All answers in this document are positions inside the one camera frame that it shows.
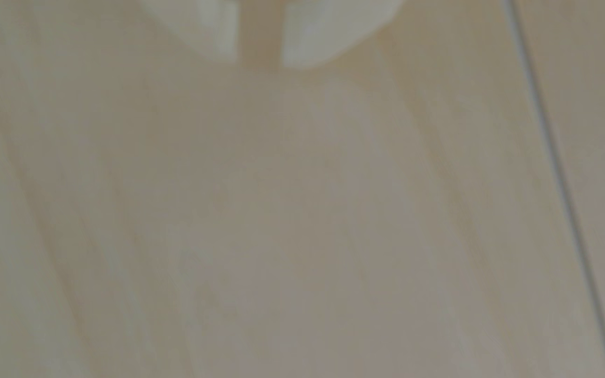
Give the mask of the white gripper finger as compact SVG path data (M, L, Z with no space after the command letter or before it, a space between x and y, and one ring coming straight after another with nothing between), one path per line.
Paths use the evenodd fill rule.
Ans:
M337 58L391 22L405 1L291 1L281 64L311 69Z
M140 1L143 7L184 44L212 61L238 59L237 1Z

